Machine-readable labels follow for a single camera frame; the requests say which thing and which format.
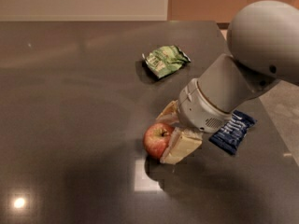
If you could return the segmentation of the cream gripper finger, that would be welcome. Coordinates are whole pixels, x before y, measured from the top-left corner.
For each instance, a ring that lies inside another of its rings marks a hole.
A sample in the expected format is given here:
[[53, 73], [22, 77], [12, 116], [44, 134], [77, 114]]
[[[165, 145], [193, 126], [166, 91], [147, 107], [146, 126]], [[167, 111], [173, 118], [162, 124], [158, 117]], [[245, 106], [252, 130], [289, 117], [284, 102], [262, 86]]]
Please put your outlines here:
[[203, 133], [177, 127], [170, 136], [160, 163], [177, 164], [202, 145]]
[[156, 118], [157, 122], [166, 124], [178, 123], [178, 102], [171, 101]]

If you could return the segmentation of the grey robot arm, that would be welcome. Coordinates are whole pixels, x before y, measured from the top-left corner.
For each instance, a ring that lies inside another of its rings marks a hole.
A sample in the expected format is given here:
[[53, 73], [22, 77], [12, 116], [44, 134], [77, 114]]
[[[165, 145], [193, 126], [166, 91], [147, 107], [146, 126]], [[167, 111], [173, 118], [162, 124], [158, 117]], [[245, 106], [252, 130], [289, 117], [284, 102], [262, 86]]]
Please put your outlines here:
[[160, 162], [176, 164], [202, 145], [203, 135], [234, 155], [255, 119], [236, 108], [280, 80], [299, 84], [299, 10], [279, 1], [241, 9], [227, 31], [229, 52], [192, 79], [158, 120], [180, 126]]

